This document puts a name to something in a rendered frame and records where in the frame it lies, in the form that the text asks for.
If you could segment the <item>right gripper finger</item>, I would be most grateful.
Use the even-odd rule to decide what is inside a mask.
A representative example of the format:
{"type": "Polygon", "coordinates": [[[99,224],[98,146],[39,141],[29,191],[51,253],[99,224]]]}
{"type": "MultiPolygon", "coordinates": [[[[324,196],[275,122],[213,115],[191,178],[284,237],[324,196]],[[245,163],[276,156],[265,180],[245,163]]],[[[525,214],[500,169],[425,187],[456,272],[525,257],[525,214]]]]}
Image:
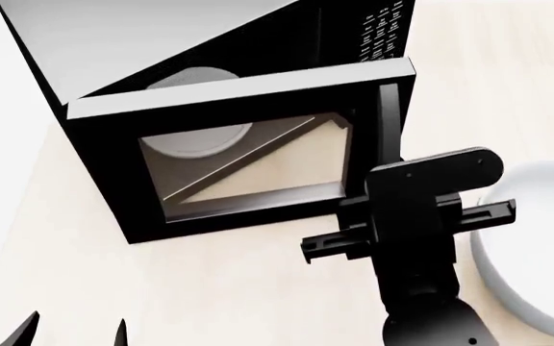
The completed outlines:
{"type": "Polygon", "coordinates": [[[338,205],[338,223],[341,230],[366,224],[369,218],[368,198],[346,198],[338,205]]]}
{"type": "Polygon", "coordinates": [[[436,202],[442,217],[460,217],[463,214],[462,199],[458,192],[437,196],[436,202]]]}

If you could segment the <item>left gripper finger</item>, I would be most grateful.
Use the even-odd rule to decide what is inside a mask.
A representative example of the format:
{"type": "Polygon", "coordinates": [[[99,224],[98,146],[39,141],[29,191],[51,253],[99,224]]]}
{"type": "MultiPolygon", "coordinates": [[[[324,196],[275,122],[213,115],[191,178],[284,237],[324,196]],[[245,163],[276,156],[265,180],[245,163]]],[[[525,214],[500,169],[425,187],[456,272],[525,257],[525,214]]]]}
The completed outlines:
{"type": "Polygon", "coordinates": [[[127,325],[125,319],[121,319],[115,334],[113,346],[129,346],[127,325]]]}
{"type": "Polygon", "coordinates": [[[37,310],[31,313],[0,346],[32,346],[38,329],[40,314],[37,310]]]}

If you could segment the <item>black vertical door handle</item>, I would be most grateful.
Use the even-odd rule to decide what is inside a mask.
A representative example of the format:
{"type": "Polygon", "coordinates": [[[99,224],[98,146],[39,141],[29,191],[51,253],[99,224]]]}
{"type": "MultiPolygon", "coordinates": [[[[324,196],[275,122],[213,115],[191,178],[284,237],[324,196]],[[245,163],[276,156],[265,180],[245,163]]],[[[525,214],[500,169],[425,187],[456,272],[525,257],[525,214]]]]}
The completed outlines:
{"type": "Polygon", "coordinates": [[[397,84],[379,87],[378,163],[400,162],[401,111],[397,84]]]}

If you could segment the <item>black microwave door with window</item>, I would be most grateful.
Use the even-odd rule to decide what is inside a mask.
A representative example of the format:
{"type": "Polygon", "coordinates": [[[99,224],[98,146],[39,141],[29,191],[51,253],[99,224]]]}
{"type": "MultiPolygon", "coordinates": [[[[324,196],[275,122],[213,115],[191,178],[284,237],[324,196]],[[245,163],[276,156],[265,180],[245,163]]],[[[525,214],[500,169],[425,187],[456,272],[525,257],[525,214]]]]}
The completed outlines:
{"type": "Polygon", "coordinates": [[[379,87],[406,57],[84,97],[63,129],[131,244],[329,215],[378,163],[379,87]],[[142,138],[251,123],[239,143],[175,159],[142,138]]]}

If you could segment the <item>microwave button control panel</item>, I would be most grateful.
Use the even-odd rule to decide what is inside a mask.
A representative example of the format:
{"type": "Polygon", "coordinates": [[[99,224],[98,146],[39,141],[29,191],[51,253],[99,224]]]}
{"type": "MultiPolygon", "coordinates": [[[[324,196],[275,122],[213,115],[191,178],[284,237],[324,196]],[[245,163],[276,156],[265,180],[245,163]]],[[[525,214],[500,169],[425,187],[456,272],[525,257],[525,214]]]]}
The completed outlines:
{"type": "Polygon", "coordinates": [[[358,62],[403,57],[416,0],[362,0],[358,62]]]}

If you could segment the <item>black microwave with white top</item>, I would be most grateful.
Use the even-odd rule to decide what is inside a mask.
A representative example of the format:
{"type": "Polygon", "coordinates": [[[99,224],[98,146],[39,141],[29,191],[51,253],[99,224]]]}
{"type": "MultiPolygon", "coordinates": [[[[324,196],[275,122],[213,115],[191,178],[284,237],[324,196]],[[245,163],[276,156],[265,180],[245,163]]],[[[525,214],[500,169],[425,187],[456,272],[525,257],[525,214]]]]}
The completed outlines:
{"type": "Polygon", "coordinates": [[[251,77],[358,62],[362,0],[0,0],[53,111],[208,66],[251,77]]]}

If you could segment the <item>white round bowl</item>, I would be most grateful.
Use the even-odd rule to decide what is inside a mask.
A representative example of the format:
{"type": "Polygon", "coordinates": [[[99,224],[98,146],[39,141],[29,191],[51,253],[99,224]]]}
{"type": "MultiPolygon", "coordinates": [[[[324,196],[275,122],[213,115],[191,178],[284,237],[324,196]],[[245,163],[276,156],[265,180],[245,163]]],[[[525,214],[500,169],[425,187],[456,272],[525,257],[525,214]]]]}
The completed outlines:
{"type": "Polygon", "coordinates": [[[478,203],[509,199],[516,201],[516,221],[473,232],[473,259],[506,310],[554,336],[554,161],[517,166],[478,203]]]}

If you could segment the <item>white round turntable plate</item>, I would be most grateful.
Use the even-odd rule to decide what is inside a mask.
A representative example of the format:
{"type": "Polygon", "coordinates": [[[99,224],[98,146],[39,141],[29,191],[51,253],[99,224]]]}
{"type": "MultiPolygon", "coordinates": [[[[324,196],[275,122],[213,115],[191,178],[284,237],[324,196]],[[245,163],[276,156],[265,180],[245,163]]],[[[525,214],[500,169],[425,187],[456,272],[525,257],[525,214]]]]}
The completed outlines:
{"type": "MultiPolygon", "coordinates": [[[[187,86],[220,80],[237,79],[238,76],[221,68],[208,66],[185,68],[170,75],[147,89],[187,86]]],[[[143,137],[151,149],[175,159],[194,160],[217,155],[239,143],[252,129],[251,123],[223,126],[212,129],[179,132],[143,137]]]]}

